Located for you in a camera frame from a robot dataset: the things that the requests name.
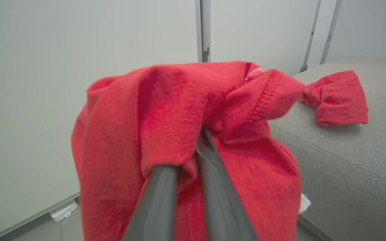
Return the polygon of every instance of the floor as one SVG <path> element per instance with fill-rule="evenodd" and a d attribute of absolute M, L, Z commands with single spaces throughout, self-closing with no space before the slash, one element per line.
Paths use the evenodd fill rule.
<path fill-rule="evenodd" d="M 80 207 L 69 218 L 56 223 L 50 215 L 40 218 L 3 236 L 0 241 L 83 241 Z M 317 236 L 297 224 L 296 241 L 320 241 Z"/>

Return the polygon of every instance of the gray tongs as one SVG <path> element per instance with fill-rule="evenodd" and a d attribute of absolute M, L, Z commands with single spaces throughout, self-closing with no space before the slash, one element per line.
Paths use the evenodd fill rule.
<path fill-rule="evenodd" d="M 196 146 L 210 241 L 258 241 L 208 129 Z M 172 241 L 179 167 L 156 166 L 122 241 Z"/>

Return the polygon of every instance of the crumpled red garment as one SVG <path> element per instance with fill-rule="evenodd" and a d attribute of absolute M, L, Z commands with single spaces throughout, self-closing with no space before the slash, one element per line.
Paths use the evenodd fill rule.
<path fill-rule="evenodd" d="M 158 164 L 182 167 L 176 240 L 206 240 L 194 156 L 205 124 L 260 240 L 294 241 L 299 170 L 267 120 L 287 113 L 303 87 L 246 62 L 158 65 L 92 84 L 71 137 L 84 240 L 121 240 Z"/>
<path fill-rule="evenodd" d="M 366 96 L 353 70 L 308 84 L 300 100 L 316 109 L 315 122 L 324 127 L 369 122 Z"/>

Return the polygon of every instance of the couch seam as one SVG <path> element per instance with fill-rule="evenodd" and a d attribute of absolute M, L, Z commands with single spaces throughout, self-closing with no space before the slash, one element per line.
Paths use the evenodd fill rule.
<path fill-rule="evenodd" d="M 317 148 L 319 148 L 319 149 L 325 151 L 326 153 L 328 153 L 328 154 L 330 154 L 330 155 L 332 155 L 332 156 L 334 156 L 334 157 L 337 157 L 337 158 L 339 158 L 340 160 L 343 160 L 343 161 L 349 163 L 350 165 L 355 166 L 356 168 L 359 168 L 359 169 L 365 171 L 367 174 L 372 175 L 372 176 L 375 176 L 375 177 L 378 177 L 378 179 L 384 180 L 384 182 L 386 182 L 386 178 L 381 177 L 381 176 L 379 176 L 378 174 L 375 174 L 375 173 L 373 173 L 373 172 L 371 172 L 371 171 L 368 171 L 368 170 L 366 170 L 366 169 L 364 169 L 364 168 L 362 168 L 362 167 L 360 167 L 360 166 L 358 166 L 358 165 L 356 165 L 356 164 L 354 164 L 354 163 L 351 163 L 350 161 L 348 161 L 348 160 L 346 160 L 346 159 L 344 159 L 344 158 L 342 158 L 342 157 L 339 157 L 338 155 L 335 155 L 335 154 L 333 154 L 333 153 L 331 153 L 331 152 L 329 152 L 329 151 L 327 151 L 327 150 L 325 150 L 325 149 L 323 149 L 323 148 L 321 148 L 321 147 L 319 147 L 319 146 L 317 146 L 317 145 L 315 145 L 315 144 L 313 144 L 313 143 L 310 143 L 310 142 L 308 142 L 307 140 L 305 140 L 305 139 L 303 139 L 303 138 L 301 138 L 301 137 L 299 137 L 299 136 L 296 136 L 295 134 L 292 134 L 292 133 L 290 133 L 290 132 L 288 132 L 288 131 L 285 131 L 285 130 L 283 130 L 283 129 L 281 129 L 281 128 L 278 128 L 278 127 L 276 127 L 276 126 L 274 126 L 274 125 L 271 125 L 271 124 L 269 124 L 269 125 L 272 126 L 272 127 L 274 127 L 274 128 L 277 128 L 277 129 L 279 129 L 279 130 L 281 130 L 281 131 L 283 131 L 283 132 L 285 132 L 285 133 L 288 133 L 288 134 L 290 134 L 291 136 L 295 136 L 295 137 L 297 137 L 297 138 L 299 138 L 299 139 L 301 139 L 301 140 L 303 140 L 303 141 L 305 141 L 305 142 L 307 142 L 307 143 L 309 143 L 309 144 L 311 144 L 311 145 L 313 145 L 313 146 L 315 146 L 315 147 L 317 147 Z"/>

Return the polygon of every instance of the gray fabric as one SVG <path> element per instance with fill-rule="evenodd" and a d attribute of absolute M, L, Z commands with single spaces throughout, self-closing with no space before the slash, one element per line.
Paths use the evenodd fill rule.
<path fill-rule="evenodd" d="M 297 102 L 270 122 L 271 133 L 299 163 L 312 202 L 307 218 L 336 240 L 386 240 L 386 65 L 332 61 L 294 78 L 309 84 L 345 70 L 359 77 L 369 124 L 324 128 L 312 108 Z"/>

